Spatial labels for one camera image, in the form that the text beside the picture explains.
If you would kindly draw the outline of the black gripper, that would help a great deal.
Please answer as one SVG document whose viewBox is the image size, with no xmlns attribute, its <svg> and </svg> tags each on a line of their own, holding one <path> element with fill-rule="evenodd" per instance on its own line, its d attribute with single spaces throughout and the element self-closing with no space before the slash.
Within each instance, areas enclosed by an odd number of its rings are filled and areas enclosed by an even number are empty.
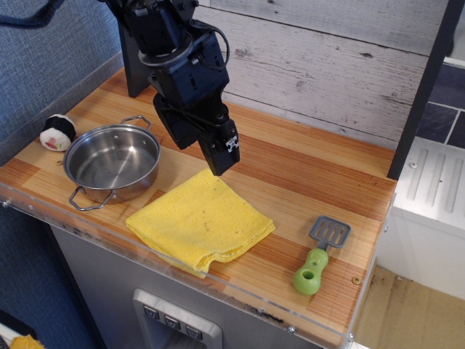
<svg viewBox="0 0 465 349">
<path fill-rule="evenodd" d="M 150 75 L 158 92 L 153 104 L 171 138 L 181 149 L 198 140 L 215 176 L 240 161 L 238 131 L 221 100 L 229 81 L 219 66 L 157 67 Z"/>
</svg>

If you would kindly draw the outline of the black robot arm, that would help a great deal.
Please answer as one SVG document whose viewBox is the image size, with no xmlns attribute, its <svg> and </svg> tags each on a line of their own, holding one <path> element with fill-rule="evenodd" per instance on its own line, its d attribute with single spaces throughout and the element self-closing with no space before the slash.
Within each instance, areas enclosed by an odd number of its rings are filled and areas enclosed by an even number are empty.
<svg viewBox="0 0 465 349">
<path fill-rule="evenodd" d="M 213 175 L 240 160 L 239 136 L 222 93 L 229 84 L 223 33 L 194 19 L 197 1 L 107 1 L 151 70 L 154 108 L 180 149 L 198 143 Z"/>
</svg>

